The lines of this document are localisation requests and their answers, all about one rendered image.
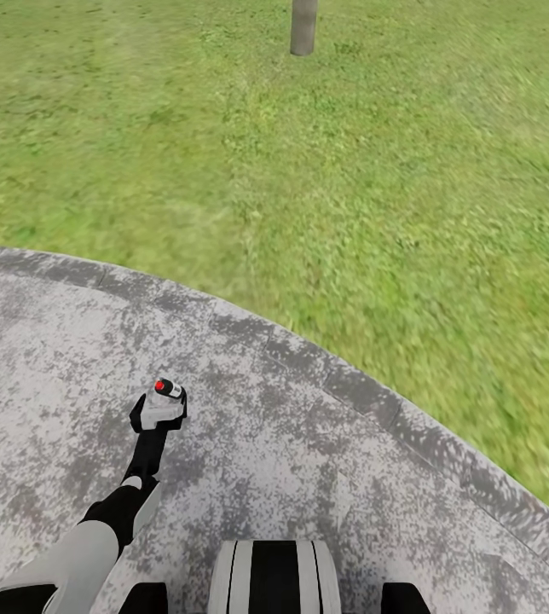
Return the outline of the pesticide atomizer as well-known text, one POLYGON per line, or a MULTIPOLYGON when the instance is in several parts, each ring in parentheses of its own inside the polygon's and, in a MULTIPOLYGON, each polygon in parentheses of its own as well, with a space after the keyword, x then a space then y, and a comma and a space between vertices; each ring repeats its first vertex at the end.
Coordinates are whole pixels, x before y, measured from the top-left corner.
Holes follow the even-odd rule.
POLYGON ((171 383, 167 379, 160 379, 160 387, 155 387, 156 393, 165 395, 165 397, 182 399, 182 394, 185 389, 177 383, 171 383))

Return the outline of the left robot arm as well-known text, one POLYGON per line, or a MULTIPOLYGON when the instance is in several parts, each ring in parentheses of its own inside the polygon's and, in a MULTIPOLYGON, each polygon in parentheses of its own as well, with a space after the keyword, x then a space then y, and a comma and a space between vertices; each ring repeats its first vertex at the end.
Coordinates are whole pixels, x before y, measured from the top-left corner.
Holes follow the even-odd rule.
POLYGON ((90 614, 124 546, 158 507, 162 487, 154 475, 166 434, 179 431, 187 417, 186 396, 144 410, 146 395, 137 400, 129 418, 139 438, 122 483, 56 544, 0 582, 0 614, 90 614))

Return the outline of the robot trunk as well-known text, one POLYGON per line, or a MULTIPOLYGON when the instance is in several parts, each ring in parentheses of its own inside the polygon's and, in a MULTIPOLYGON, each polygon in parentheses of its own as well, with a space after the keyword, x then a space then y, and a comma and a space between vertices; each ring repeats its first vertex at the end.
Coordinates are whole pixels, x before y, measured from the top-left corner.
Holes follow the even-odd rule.
POLYGON ((343 614, 325 541, 225 541, 206 614, 343 614))

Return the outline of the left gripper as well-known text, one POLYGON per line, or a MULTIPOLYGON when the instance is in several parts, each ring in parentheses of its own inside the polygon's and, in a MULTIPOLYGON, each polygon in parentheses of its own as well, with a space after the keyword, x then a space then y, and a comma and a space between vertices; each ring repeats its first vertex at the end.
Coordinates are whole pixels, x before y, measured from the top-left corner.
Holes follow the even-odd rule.
POLYGON ((187 402, 186 402, 187 393, 183 392, 182 394, 182 402, 184 407, 183 414, 176 418, 175 420, 170 421, 159 421, 157 426, 152 430, 143 430, 142 425, 140 425, 140 414, 142 413, 142 407, 144 402, 146 401, 146 395, 142 395, 139 400, 137 400, 137 405, 134 407, 132 412, 130 412, 130 425, 135 432, 139 433, 139 438, 137 439, 136 449, 140 446, 156 446, 156 448, 164 450, 166 434, 168 431, 179 431, 181 429, 182 420, 187 417, 187 402))

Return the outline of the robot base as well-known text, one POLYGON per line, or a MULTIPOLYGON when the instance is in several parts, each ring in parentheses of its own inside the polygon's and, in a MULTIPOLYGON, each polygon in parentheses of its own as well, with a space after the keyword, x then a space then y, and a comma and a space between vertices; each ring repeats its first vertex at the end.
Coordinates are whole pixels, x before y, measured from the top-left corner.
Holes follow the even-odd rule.
MULTIPOLYGON (((119 614, 168 614, 165 582, 138 582, 119 614)), ((430 614, 419 590, 410 582, 385 582, 381 614, 430 614)))

